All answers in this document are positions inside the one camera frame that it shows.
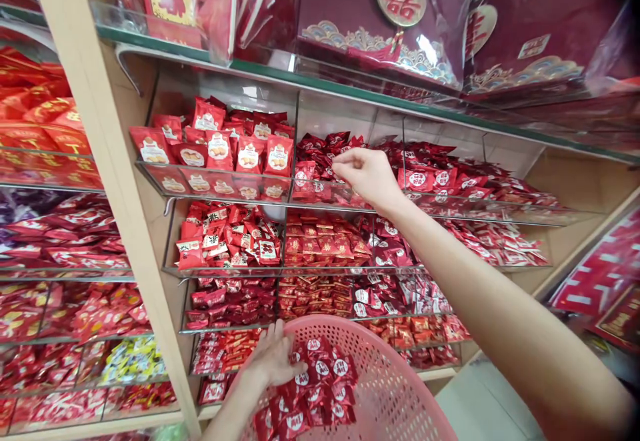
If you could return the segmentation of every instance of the hand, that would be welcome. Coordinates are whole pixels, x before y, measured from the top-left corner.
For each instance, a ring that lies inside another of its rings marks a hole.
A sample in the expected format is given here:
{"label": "hand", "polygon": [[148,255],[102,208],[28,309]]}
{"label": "hand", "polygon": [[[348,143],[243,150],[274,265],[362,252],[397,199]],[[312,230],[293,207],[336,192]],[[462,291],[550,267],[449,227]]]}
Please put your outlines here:
{"label": "hand", "polygon": [[308,369],[304,362],[293,365],[289,363],[291,338],[284,336],[284,327],[284,322],[277,320],[275,324],[269,324],[269,329],[260,333],[251,364],[247,367],[247,371],[264,389],[280,386]]}
{"label": "hand", "polygon": [[331,169],[382,216],[406,200],[382,151],[354,147],[334,157]]}

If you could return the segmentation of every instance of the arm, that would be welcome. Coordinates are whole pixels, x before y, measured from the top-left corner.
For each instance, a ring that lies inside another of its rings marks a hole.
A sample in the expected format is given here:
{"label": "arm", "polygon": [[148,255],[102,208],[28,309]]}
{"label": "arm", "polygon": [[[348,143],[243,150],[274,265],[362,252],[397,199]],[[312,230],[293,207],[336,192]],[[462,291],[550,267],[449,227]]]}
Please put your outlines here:
{"label": "arm", "polygon": [[260,333],[251,363],[244,369],[233,392],[227,395],[201,441],[238,441],[260,397],[269,386],[280,386],[307,370],[306,363],[289,364],[291,339],[283,335],[278,320]]}
{"label": "arm", "polygon": [[383,152],[352,149],[333,172],[403,234],[548,439],[624,435],[633,400],[622,384],[553,314],[408,200]]}

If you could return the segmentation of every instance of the wooden shelf frame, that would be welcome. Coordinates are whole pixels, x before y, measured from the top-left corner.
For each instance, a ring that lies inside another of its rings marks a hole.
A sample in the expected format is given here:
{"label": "wooden shelf frame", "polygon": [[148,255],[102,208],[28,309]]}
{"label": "wooden shelf frame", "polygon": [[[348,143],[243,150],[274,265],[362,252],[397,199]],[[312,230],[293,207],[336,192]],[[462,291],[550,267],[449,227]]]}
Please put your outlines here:
{"label": "wooden shelf frame", "polygon": [[[139,97],[121,70],[113,46],[98,38],[89,0],[41,0],[41,4],[181,411],[5,439],[66,441],[184,421],[190,437],[196,440],[202,433],[201,421],[213,417],[217,410],[197,405],[200,378],[188,376],[193,340],[178,334],[185,286],[161,271],[169,231],[169,218],[163,217],[165,201],[135,167],[137,152],[128,132],[129,126],[145,121],[153,100],[157,60],[128,58],[130,71],[143,86],[144,94]],[[545,240],[554,268],[508,276],[535,296],[566,274],[589,240],[601,236],[611,218],[640,194],[640,174],[616,161],[547,148],[525,179],[558,195],[563,205],[603,213],[564,228],[527,228],[528,234]],[[475,343],[465,343],[463,364],[476,359],[478,353]],[[439,390],[457,371],[428,372],[423,380]]]}

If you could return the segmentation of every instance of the floor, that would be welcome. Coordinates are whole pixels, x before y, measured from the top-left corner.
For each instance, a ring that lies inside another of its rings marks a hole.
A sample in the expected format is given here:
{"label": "floor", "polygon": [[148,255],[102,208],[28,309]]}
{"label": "floor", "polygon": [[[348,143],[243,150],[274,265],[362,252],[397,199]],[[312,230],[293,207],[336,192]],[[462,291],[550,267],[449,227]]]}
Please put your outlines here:
{"label": "floor", "polygon": [[438,395],[459,441],[543,441],[522,399],[490,362],[464,367]]}

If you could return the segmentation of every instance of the pink plastic basket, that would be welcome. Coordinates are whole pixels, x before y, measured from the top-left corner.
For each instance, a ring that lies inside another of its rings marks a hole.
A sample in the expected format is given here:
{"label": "pink plastic basket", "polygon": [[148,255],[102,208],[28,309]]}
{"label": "pink plastic basket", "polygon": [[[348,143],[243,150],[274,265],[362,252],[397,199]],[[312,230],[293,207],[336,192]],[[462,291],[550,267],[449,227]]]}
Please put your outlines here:
{"label": "pink plastic basket", "polygon": [[[368,329],[337,316],[318,314],[288,322],[285,333],[291,332],[295,334],[294,348],[309,339],[326,336],[332,346],[339,346],[345,354],[353,356],[359,376],[353,409],[356,423],[312,428],[298,440],[457,439],[418,375],[391,346]],[[259,408],[266,406],[267,400],[268,395],[263,395]],[[242,439],[257,439],[252,422],[248,423]]]}

